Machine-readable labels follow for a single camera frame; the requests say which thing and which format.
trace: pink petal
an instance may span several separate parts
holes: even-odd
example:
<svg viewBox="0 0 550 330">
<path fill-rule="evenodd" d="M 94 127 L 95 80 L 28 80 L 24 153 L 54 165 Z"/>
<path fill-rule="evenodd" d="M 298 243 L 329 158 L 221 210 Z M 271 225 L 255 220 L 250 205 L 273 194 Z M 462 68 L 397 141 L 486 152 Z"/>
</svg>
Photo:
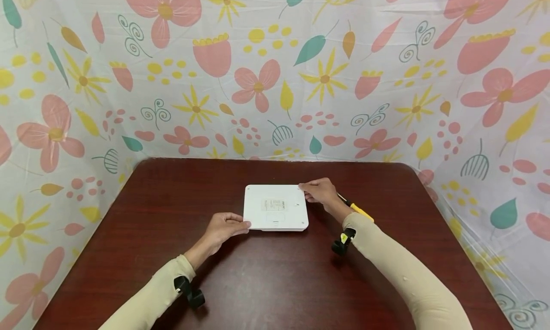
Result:
<svg viewBox="0 0 550 330">
<path fill-rule="evenodd" d="M 464 106 L 478 107 L 487 106 L 495 102 L 497 99 L 495 96 L 484 91 L 474 91 L 462 96 L 460 103 Z"/>
<path fill-rule="evenodd" d="M 145 18 L 154 18 L 159 15 L 159 2 L 156 0 L 126 0 L 136 14 Z"/>
<path fill-rule="evenodd" d="M 482 0 L 474 14 L 467 18 L 467 22 L 476 24 L 487 21 L 501 11 L 507 2 L 508 0 Z"/>
<path fill-rule="evenodd" d="M 276 81 L 281 75 L 281 67 L 276 60 L 271 59 L 262 66 L 260 70 L 260 83 L 264 85 L 264 90 L 269 90 L 274 87 Z"/>
<path fill-rule="evenodd" d="M 33 273 L 19 275 L 6 289 L 6 301 L 10 304 L 21 304 L 32 298 L 32 289 L 39 277 Z"/>
<path fill-rule="evenodd" d="M 56 95 L 44 97 L 42 100 L 42 116 L 50 128 L 61 128 L 65 133 L 70 127 L 69 107 Z"/>
<path fill-rule="evenodd" d="M 487 112 L 485 112 L 485 114 L 483 115 L 483 125 L 485 127 L 491 127 L 496 124 L 502 116 L 503 109 L 504 103 L 494 102 L 493 105 L 490 106 Z"/>
<path fill-rule="evenodd" d="M 44 265 L 40 272 L 40 280 L 44 281 L 45 284 L 50 283 L 55 275 L 57 275 L 63 258 L 65 258 L 65 250 L 62 247 L 58 246 L 51 251 L 51 253 L 47 255 L 46 260 L 44 260 Z"/>
<path fill-rule="evenodd" d="M 181 27 L 190 27 L 201 18 L 201 0 L 171 0 L 171 21 Z"/>
<path fill-rule="evenodd" d="M 383 142 L 379 143 L 379 145 L 376 147 L 376 150 L 392 149 L 397 146 L 399 142 L 401 142 L 401 138 L 390 138 L 384 140 Z"/>
<path fill-rule="evenodd" d="M 263 92 L 258 92 L 256 94 L 256 108 L 260 111 L 260 113 L 265 113 L 269 109 L 269 101 L 267 101 L 267 97 L 265 97 Z"/>
<path fill-rule="evenodd" d="M 84 156 L 84 145 L 77 139 L 67 137 L 59 144 L 66 153 L 73 157 L 82 158 Z"/>
<path fill-rule="evenodd" d="M 254 94 L 256 94 L 256 91 L 254 89 L 252 90 L 240 90 L 235 92 L 231 96 L 231 100 L 235 103 L 238 103 L 240 105 L 250 102 L 250 100 L 253 98 Z"/>
<path fill-rule="evenodd" d="M 44 125 L 26 122 L 17 127 L 17 137 L 27 148 L 43 149 L 50 142 L 48 138 L 49 131 L 50 128 Z"/>
<path fill-rule="evenodd" d="M 157 17 L 151 28 L 151 39 L 157 48 L 166 48 L 170 42 L 169 23 L 162 17 Z"/>
<path fill-rule="evenodd" d="M 191 138 L 191 146 L 193 146 L 193 148 L 205 148 L 208 145 L 210 145 L 210 139 L 205 136 Z"/>
<path fill-rule="evenodd" d="M 51 173 L 57 168 L 57 163 L 59 163 L 59 145 L 57 142 L 50 141 L 40 154 L 40 167 L 44 172 Z"/>
<path fill-rule="evenodd" d="M 235 71 L 235 81 L 244 90 L 252 90 L 254 84 L 258 83 L 256 74 L 246 67 L 240 67 Z"/>
<path fill-rule="evenodd" d="M 519 103 L 532 99 L 540 94 L 550 83 L 550 70 L 540 70 L 522 78 L 513 87 L 512 103 Z"/>
<path fill-rule="evenodd" d="M 450 39 L 455 36 L 456 31 L 460 28 L 460 25 L 462 25 L 462 22 L 464 21 L 464 18 L 459 18 L 455 20 L 447 29 L 444 30 L 441 35 L 437 38 L 437 41 L 435 41 L 434 48 L 438 49 L 441 47 L 444 47 L 446 43 L 449 42 Z"/>
</svg>

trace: brown table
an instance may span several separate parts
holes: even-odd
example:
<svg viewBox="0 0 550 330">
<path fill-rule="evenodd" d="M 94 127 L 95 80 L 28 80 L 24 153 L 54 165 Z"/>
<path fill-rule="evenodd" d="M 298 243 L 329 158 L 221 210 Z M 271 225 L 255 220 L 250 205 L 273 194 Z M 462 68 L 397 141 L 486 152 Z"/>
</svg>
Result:
<svg viewBox="0 0 550 330">
<path fill-rule="evenodd" d="M 97 329 L 215 212 L 242 213 L 247 184 L 329 177 L 455 293 L 474 329 L 510 329 L 437 208 L 402 164 L 155 159 L 141 163 L 44 312 L 37 330 Z M 198 271 L 206 305 L 179 298 L 154 329 L 414 329 L 404 302 L 340 228 L 309 207 L 302 233 L 233 237 Z"/>
</svg>

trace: yellow dot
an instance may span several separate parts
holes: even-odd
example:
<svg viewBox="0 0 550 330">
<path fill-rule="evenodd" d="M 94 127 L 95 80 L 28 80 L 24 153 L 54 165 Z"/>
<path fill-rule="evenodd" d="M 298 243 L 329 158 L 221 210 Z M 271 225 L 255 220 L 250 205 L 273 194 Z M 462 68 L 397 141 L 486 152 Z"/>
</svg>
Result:
<svg viewBox="0 0 550 330">
<path fill-rule="evenodd" d="M 32 74 L 32 80 L 36 83 L 44 83 L 46 80 L 46 74 L 42 71 L 37 71 Z"/>
<path fill-rule="evenodd" d="M 31 61 L 33 64 L 38 65 L 39 63 L 42 63 L 42 57 L 40 56 L 40 53 L 34 52 L 31 55 Z"/>
<path fill-rule="evenodd" d="M 0 105 L 7 106 L 10 103 L 10 96 L 0 95 Z"/>
<path fill-rule="evenodd" d="M 452 180 L 451 182 L 449 182 L 449 188 L 452 190 L 459 190 L 460 184 L 457 181 Z"/>
<path fill-rule="evenodd" d="M 23 89 L 19 92 L 19 98 L 29 99 L 34 97 L 34 91 L 32 89 Z"/>
<path fill-rule="evenodd" d="M 420 71 L 420 66 L 414 65 L 414 66 L 410 67 L 410 69 L 408 69 L 403 76 L 405 78 L 410 78 L 410 77 L 414 76 L 415 74 L 417 74 L 419 71 Z"/>
<path fill-rule="evenodd" d="M 160 66 L 157 63 L 149 63 L 149 65 L 147 65 L 147 69 L 149 70 L 150 73 L 156 74 L 156 75 L 162 72 L 162 66 Z"/>
<path fill-rule="evenodd" d="M 275 40 L 273 45 L 275 49 L 279 49 L 283 47 L 283 42 L 281 40 Z"/>
<path fill-rule="evenodd" d="M 11 65 L 12 65 L 13 67 L 19 67 L 19 66 L 25 65 L 26 62 L 27 62 L 27 58 L 25 58 L 25 56 L 23 56 L 23 55 L 16 55 L 16 56 L 14 56 L 14 58 L 11 60 Z"/>
<path fill-rule="evenodd" d="M 15 80 L 10 70 L 0 69 L 0 89 L 10 87 Z"/>
<path fill-rule="evenodd" d="M 263 41 L 264 38 L 265 38 L 264 31 L 258 28 L 252 29 L 250 30 L 250 33 L 248 33 L 248 39 L 252 43 L 261 43 L 261 41 Z"/>
</svg>

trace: yellow leaf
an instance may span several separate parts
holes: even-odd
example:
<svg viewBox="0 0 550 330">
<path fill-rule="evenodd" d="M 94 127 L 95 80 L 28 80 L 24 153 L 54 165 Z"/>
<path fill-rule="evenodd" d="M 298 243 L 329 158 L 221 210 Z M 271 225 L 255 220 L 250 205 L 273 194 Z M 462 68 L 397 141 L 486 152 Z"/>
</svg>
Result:
<svg viewBox="0 0 550 330">
<path fill-rule="evenodd" d="M 233 136 L 233 149 L 239 156 L 244 156 L 244 144 L 234 135 Z"/>
<path fill-rule="evenodd" d="M 43 195 L 52 196 L 60 192 L 62 189 L 63 187 L 61 185 L 46 183 L 40 187 L 40 192 L 42 192 Z"/>
<path fill-rule="evenodd" d="M 80 38 L 72 29 L 68 27 L 61 27 L 61 35 L 69 45 L 74 48 L 80 49 L 80 51 L 83 51 L 84 53 L 87 53 L 86 48 L 84 48 L 84 45 L 82 44 L 82 41 L 80 41 Z"/>
<path fill-rule="evenodd" d="M 416 157 L 420 160 L 424 160 L 431 155 L 432 150 L 432 139 L 428 138 L 422 145 L 420 145 L 418 150 L 416 150 Z"/>
<path fill-rule="evenodd" d="M 290 87 L 288 86 L 286 81 L 283 81 L 283 87 L 281 88 L 281 108 L 286 110 L 286 113 L 288 114 L 289 119 L 290 119 L 289 110 L 290 108 L 292 108 L 293 103 L 294 103 L 294 94 L 292 93 L 292 90 L 290 90 Z"/>
<path fill-rule="evenodd" d="M 97 223 L 101 219 L 100 209 L 97 207 L 80 208 L 80 213 L 91 223 Z"/>
<path fill-rule="evenodd" d="M 537 103 L 510 125 L 506 131 L 506 142 L 514 142 L 529 131 L 529 128 L 531 128 L 531 125 L 533 124 L 533 120 L 535 120 L 535 115 L 538 108 L 539 104 Z"/>
</svg>

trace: white router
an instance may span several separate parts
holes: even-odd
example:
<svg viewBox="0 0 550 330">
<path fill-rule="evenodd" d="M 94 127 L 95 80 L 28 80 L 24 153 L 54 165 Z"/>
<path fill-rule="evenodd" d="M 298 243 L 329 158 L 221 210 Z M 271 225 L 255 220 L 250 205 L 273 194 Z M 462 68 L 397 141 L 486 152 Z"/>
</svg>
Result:
<svg viewBox="0 0 550 330">
<path fill-rule="evenodd" d="M 247 185 L 243 218 L 251 230 L 303 231 L 309 225 L 304 192 L 295 184 Z"/>
</svg>

